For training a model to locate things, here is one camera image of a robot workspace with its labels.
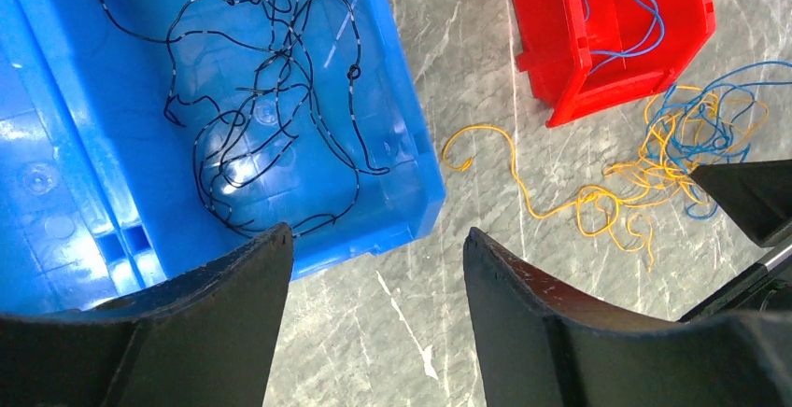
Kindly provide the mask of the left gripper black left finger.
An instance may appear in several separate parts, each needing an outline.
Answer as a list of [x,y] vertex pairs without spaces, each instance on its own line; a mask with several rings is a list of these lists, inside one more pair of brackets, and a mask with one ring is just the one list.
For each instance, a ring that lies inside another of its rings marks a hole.
[[1,317],[5,406],[260,406],[294,262],[279,223],[89,310]]

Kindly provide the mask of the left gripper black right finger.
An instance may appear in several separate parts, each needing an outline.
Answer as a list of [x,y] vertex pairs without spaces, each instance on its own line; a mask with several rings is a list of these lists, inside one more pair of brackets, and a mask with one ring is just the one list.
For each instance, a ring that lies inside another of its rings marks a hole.
[[479,229],[463,248],[490,406],[787,406],[791,316],[729,311],[691,322],[599,300]]

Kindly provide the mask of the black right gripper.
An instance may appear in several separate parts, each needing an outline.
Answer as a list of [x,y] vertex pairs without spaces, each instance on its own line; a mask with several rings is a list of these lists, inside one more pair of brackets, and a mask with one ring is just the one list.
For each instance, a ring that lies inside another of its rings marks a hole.
[[737,308],[791,265],[790,160],[707,164],[690,178],[754,244],[773,249],[681,316],[681,323]]

